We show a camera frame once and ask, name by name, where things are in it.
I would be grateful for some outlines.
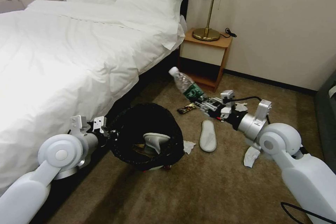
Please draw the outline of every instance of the wire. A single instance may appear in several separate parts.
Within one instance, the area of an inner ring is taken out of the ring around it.
[[[225,36],[224,34],[221,33],[221,35],[222,35],[223,37],[225,37],[225,38],[229,38],[229,37],[237,37],[237,35],[236,35],[235,33],[231,32],[229,28],[226,28],[226,29],[225,29],[225,32],[229,35],[229,36]]]
[[[296,223],[304,224],[303,222],[301,222],[301,221],[299,221],[298,219],[296,219],[293,215],[291,215],[290,212],[285,208],[285,205],[286,205],[286,206],[289,206],[289,207],[291,207],[291,208],[294,208],[294,209],[296,209],[296,210],[299,210],[299,211],[301,211],[301,212],[303,212],[303,213],[305,213],[305,214],[314,216],[314,217],[316,217],[316,218],[318,218],[318,219],[321,219],[321,220],[323,220],[323,221],[325,221],[325,222],[328,222],[328,223],[331,223],[331,224],[336,224],[336,222],[333,221],[333,220],[327,219],[327,218],[325,218],[325,217],[323,217],[323,216],[321,216],[321,215],[318,215],[318,214],[316,214],[316,213],[310,212],[310,211],[308,211],[308,210],[306,210],[306,209],[303,209],[303,208],[301,208],[301,207],[292,205],[292,204],[290,204],[290,203],[287,203],[287,202],[281,202],[280,205],[281,205],[282,209],[285,211],[285,213],[286,213],[286,214],[287,214],[293,221],[295,221]]]
[[[261,102],[261,98],[258,97],[258,96],[249,96],[249,97],[245,97],[245,98],[240,98],[240,99],[232,99],[231,101],[233,102],[240,102],[240,101],[243,101],[243,100],[250,100],[250,99],[257,99],[258,101]],[[267,123],[268,124],[271,124],[271,121],[268,117],[268,115],[266,115],[266,120],[267,120]]]

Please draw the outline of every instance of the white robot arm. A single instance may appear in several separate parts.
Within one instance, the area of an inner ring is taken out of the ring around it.
[[[90,162],[98,146],[98,134],[87,133],[90,125],[83,116],[71,117],[71,135],[50,137],[38,151],[40,166],[17,179],[0,197],[2,224],[29,223],[46,201],[53,179],[76,173]],[[106,119],[94,120],[93,129],[104,133]]]
[[[232,124],[242,132],[246,143],[270,155],[282,171],[282,179],[301,207],[327,218],[308,214],[314,224],[336,223],[336,175],[320,159],[311,156],[302,146],[300,134],[283,123],[265,125],[272,107],[261,100],[255,115],[235,110],[234,93],[225,90],[221,98],[195,103],[207,115]]]

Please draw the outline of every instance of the white duvet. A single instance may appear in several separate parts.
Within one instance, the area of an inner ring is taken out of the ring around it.
[[[120,6],[36,0],[0,15],[0,195],[69,118],[105,115],[183,40],[176,21]]]

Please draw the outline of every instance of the trash bin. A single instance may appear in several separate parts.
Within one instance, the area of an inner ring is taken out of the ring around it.
[[[167,109],[155,103],[137,104],[124,110],[114,119],[110,128],[115,130],[109,140],[111,151],[121,161],[138,170],[170,166],[184,155],[180,127]],[[160,154],[149,157],[134,149],[135,145],[145,144],[143,135],[146,133],[159,133],[170,137],[161,146]]]

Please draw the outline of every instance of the nightstand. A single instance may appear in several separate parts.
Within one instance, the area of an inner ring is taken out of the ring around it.
[[[228,60],[232,37],[221,36],[216,41],[201,41],[193,37],[193,30],[185,34],[177,67],[200,87],[215,92]]]

